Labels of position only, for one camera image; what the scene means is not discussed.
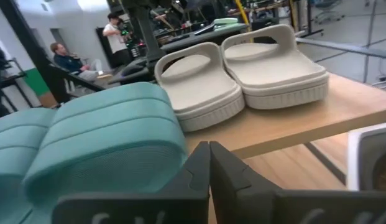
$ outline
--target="slide sandal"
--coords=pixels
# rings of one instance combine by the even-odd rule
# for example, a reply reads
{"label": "slide sandal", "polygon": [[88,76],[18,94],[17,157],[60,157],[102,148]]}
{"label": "slide sandal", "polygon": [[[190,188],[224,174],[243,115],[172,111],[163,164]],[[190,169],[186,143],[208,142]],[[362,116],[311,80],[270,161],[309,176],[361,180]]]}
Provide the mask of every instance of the slide sandal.
{"label": "slide sandal", "polygon": [[[277,44],[250,43],[255,37],[271,37]],[[287,25],[229,37],[221,52],[226,70],[252,108],[285,108],[322,100],[328,93],[327,71],[297,49]]]}
{"label": "slide sandal", "polygon": [[168,54],[157,62],[154,73],[185,132],[220,123],[244,108],[241,87],[224,71],[214,43]]}
{"label": "slide sandal", "polygon": [[134,83],[0,118],[0,224],[49,224],[62,196],[157,192],[187,158],[167,93]]}

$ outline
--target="beige slide sandal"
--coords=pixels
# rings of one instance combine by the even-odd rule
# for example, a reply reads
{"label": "beige slide sandal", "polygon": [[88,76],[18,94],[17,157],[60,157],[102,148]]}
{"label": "beige slide sandal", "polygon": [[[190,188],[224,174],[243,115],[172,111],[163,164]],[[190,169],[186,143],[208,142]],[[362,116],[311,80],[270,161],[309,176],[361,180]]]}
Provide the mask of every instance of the beige slide sandal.
{"label": "beige slide sandal", "polygon": [[[255,37],[271,37],[277,44],[251,43]],[[295,34],[287,25],[229,37],[221,52],[227,72],[242,87],[252,108],[285,108],[327,95],[327,71],[298,50]]]}
{"label": "beige slide sandal", "polygon": [[157,62],[154,73],[186,132],[220,123],[244,108],[241,87],[224,71],[219,47],[214,43],[168,54]]}

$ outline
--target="green panel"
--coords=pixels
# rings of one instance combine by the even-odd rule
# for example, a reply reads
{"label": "green panel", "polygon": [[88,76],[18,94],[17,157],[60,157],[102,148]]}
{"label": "green panel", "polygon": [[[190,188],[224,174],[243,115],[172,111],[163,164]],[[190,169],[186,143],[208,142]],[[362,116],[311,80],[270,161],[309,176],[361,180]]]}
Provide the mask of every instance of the green panel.
{"label": "green panel", "polygon": [[37,96],[43,95],[49,91],[48,86],[36,68],[25,72],[27,73],[27,77],[24,78],[24,81],[31,87]]}

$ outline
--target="man in white shirt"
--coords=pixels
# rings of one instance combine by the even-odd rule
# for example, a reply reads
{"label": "man in white shirt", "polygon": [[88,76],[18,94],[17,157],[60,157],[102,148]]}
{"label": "man in white shirt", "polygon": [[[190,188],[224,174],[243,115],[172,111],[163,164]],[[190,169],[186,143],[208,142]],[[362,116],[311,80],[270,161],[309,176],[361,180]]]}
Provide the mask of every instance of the man in white shirt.
{"label": "man in white shirt", "polygon": [[113,52],[113,58],[117,63],[129,63],[130,55],[125,44],[126,36],[121,36],[121,31],[118,29],[117,24],[119,17],[115,13],[110,13],[107,18],[110,23],[104,27],[103,35],[108,38],[111,51]]}

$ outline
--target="black metal frame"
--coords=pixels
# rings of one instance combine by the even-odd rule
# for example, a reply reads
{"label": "black metal frame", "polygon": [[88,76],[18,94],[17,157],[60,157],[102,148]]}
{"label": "black metal frame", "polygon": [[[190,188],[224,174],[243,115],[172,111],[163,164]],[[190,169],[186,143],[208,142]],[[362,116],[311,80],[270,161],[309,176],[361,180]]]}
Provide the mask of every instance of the black metal frame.
{"label": "black metal frame", "polygon": [[[371,17],[370,17],[370,22],[369,22],[369,30],[368,30],[368,38],[367,38],[367,47],[369,49],[371,42],[372,42],[372,31],[374,30],[374,21],[375,21],[375,12],[376,12],[376,7],[377,7],[377,0],[374,1],[373,6],[372,6],[372,12],[371,12]],[[364,78],[363,82],[367,82],[367,77],[368,77],[368,63],[369,63],[369,56],[365,56],[365,64],[364,64]]]}
{"label": "black metal frame", "polygon": [[70,96],[64,86],[64,79],[93,91],[104,89],[101,86],[89,83],[76,75],[69,74],[60,68],[52,66],[52,63],[31,33],[30,27],[14,0],[0,0],[0,9],[58,103],[65,103],[70,100]]}
{"label": "black metal frame", "polygon": [[[12,68],[11,62],[13,62],[13,63],[16,64],[16,67],[19,69],[19,73],[18,73],[18,75],[12,75],[10,77],[6,77],[4,79],[1,79],[1,88],[6,88],[6,87],[9,87],[9,86],[12,86],[12,85],[16,86],[17,90],[20,92],[20,94],[23,97],[24,101],[27,102],[27,104],[31,108],[33,108],[32,103],[30,102],[28,97],[25,95],[25,93],[21,89],[20,85],[16,82],[16,80],[18,78],[26,77],[27,76],[26,72],[23,71],[23,69],[21,68],[19,62],[17,62],[16,58],[12,58],[12,59],[8,60],[7,62],[8,62],[8,65],[5,66],[5,69]],[[13,111],[16,112],[17,108],[11,102],[9,97],[7,97],[3,91],[2,91],[2,95],[5,97],[5,100],[9,103],[9,105],[11,106]]]}
{"label": "black metal frame", "polygon": [[[334,42],[327,42],[327,41],[318,41],[318,40],[310,40],[310,39],[304,39],[304,38],[296,38],[296,41],[298,43],[302,44],[310,44],[318,47],[326,47],[329,49],[335,49],[335,50],[343,50],[345,52],[351,52],[356,54],[362,54],[367,57],[380,57],[380,58],[386,58],[386,50],[378,50],[378,49],[369,49],[366,47],[357,47],[353,45],[348,44],[338,44]],[[367,79],[367,73],[364,74],[364,80]],[[314,144],[311,142],[304,143],[304,145],[309,149],[309,151],[329,170],[331,173],[343,184],[346,184],[346,175],[338,169],[332,161],[330,161],[327,156],[325,156]]]}

